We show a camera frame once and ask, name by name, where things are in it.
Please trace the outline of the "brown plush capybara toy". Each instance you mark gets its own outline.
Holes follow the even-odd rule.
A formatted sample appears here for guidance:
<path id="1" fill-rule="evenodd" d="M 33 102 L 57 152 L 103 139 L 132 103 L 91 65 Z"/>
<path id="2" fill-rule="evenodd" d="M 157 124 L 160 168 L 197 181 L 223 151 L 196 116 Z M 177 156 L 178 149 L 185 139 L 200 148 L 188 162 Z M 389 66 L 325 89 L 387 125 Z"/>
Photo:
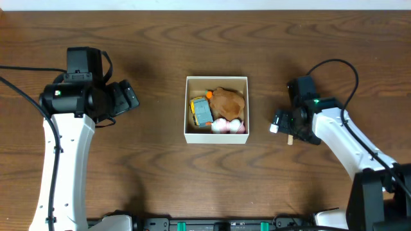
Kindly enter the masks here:
<path id="1" fill-rule="evenodd" d="M 209 100 L 211 110 L 228 121 L 240 118 L 245 107 L 245 100 L 242 96 L 221 87 L 207 91 L 206 98 Z"/>

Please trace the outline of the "pink white duck toy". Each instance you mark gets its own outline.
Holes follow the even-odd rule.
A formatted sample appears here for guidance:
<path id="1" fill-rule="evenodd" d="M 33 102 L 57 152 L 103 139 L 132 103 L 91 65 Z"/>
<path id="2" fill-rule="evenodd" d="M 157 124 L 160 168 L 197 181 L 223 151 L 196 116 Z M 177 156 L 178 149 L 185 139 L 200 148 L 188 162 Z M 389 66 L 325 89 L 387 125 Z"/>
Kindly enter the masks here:
<path id="1" fill-rule="evenodd" d="M 246 129 L 244 122 L 239 119 L 228 121 L 225 118 L 219 118 L 211 124 L 211 131 L 213 133 L 243 134 Z"/>

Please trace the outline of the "yellow grey toy truck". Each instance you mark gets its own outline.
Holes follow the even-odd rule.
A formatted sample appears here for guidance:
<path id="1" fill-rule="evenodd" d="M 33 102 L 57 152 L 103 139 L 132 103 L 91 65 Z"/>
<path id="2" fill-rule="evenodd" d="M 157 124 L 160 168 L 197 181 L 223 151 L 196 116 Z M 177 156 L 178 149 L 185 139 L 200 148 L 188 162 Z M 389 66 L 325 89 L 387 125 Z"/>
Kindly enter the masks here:
<path id="1" fill-rule="evenodd" d="M 205 127 L 213 123 L 213 115 L 207 98 L 197 97 L 191 99 L 190 109 L 196 126 Z"/>

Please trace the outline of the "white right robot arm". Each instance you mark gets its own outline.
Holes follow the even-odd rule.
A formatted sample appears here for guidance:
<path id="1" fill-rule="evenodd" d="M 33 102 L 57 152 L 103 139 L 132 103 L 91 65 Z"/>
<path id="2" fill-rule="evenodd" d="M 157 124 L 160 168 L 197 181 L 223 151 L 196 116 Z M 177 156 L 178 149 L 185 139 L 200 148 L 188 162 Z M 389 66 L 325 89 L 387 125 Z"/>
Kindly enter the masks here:
<path id="1" fill-rule="evenodd" d="M 270 132 L 325 143 L 353 181 L 347 208 L 316 213 L 311 230 L 410 230 L 410 164 L 378 149 L 335 99 L 278 110 Z"/>

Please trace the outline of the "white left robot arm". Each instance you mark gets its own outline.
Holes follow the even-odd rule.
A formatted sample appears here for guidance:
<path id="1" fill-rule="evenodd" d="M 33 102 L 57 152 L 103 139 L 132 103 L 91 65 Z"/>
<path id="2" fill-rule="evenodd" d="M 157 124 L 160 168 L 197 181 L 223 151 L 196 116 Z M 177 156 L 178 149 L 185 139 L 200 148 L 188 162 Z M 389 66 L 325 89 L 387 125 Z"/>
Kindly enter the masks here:
<path id="1" fill-rule="evenodd" d="M 40 195 L 30 230 L 131 230 L 129 215 L 90 226 L 85 209 L 87 161 L 98 124 L 139 102 L 128 81 L 69 81 L 47 85 L 40 95 L 47 112 Z"/>

